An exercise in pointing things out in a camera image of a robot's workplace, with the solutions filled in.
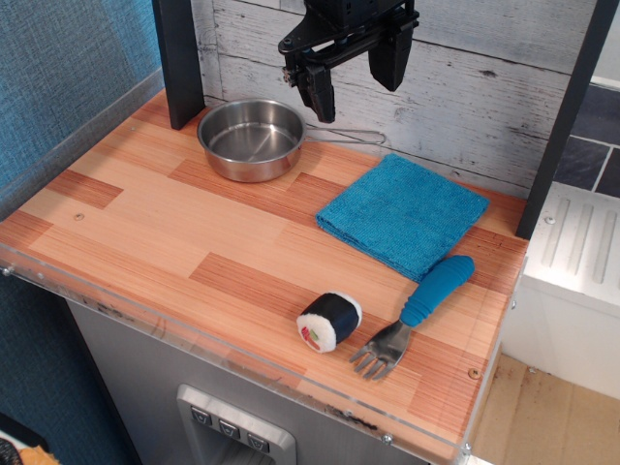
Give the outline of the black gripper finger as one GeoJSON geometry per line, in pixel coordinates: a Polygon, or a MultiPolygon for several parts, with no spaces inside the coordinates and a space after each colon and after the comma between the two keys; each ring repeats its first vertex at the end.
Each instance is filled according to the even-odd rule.
{"type": "Polygon", "coordinates": [[[411,51],[414,27],[407,24],[387,32],[368,51],[372,77],[386,90],[394,92],[403,81],[411,51]]]}
{"type": "Polygon", "coordinates": [[[304,105],[316,113],[320,122],[335,121],[334,88],[329,69],[306,67],[298,76],[297,88],[304,105]]]}

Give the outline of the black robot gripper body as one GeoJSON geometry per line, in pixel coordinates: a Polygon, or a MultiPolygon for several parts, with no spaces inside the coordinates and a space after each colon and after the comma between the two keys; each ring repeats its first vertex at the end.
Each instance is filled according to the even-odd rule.
{"type": "Polygon", "coordinates": [[[308,66],[331,70],[374,48],[388,31],[419,25],[413,1],[306,1],[301,22],[279,43],[285,81],[308,66]]]}

